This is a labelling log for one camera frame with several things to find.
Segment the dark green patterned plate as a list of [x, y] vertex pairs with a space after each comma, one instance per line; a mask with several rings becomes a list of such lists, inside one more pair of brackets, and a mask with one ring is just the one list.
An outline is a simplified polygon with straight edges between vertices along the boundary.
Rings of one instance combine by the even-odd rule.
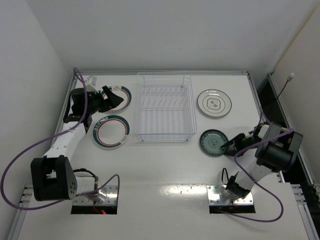
[[220, 147], [228, 143], [227, 136], [217, 129], [209, 129], [203, 132], [199, 139], [199, 144], [204, 153], [211, 157], [219, 157], [223, 155]]

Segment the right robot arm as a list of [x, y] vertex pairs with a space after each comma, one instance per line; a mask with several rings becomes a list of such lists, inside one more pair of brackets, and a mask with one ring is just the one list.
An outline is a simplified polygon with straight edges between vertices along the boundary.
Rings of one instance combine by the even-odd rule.
[[240, 167], [227, 181], [225, 191], [233, 199], [244, 199], [264, 177], [288, 171], [295, 163], [303, 135], [277, 123], [259, 123], [248, 135], [240, 133], [223, 144], [223, 154], [234, 158], [256, 149], [254, 160]]

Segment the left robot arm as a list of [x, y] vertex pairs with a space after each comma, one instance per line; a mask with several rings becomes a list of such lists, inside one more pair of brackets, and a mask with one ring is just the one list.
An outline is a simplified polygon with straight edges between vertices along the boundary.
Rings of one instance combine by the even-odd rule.
[[33, 194], [37, 201], [72, 200], [78, 183], [70, 164], [80, 140], [87, 134], [92, 116], [117, 108], [124, 99], [107, 86], [73, 89], [68, 98], [61, 132], [51, 148], [30, 164]]

